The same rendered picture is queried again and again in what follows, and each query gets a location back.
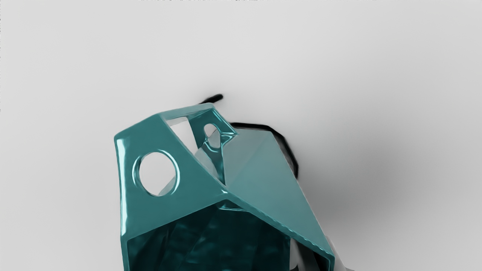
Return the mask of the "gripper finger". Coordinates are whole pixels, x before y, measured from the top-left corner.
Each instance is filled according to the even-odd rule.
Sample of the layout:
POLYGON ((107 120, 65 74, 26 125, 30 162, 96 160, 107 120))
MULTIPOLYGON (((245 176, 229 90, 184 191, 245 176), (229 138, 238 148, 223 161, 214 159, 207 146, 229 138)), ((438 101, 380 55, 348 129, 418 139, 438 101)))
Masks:
POLYGON ((327 242, 329 243, 332 251, 333 251, 333 254, 334 254, 334 257, 335 257, 335 261, 334 261, 334 268, 333 268, 333 271, 355 271, 353 269, 350 269, 350 268, 347 268, 341 257, 339 256, 338 252, 336 251, 336 248, 335 248, 335 245, 334 243, 332 242, 332 240, 329 238, 329 236, 326 237, 327 239, 327 242))

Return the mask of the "teal faceted mug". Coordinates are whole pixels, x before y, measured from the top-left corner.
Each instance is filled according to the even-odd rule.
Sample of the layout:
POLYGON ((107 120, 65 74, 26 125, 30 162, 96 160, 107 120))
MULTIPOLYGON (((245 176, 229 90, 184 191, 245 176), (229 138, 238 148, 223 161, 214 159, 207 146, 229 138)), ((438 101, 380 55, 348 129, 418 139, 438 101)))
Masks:
POLYGON ((206 103, 150 116, 115 146, 124 271, 335 271, 273 132, 206 103))

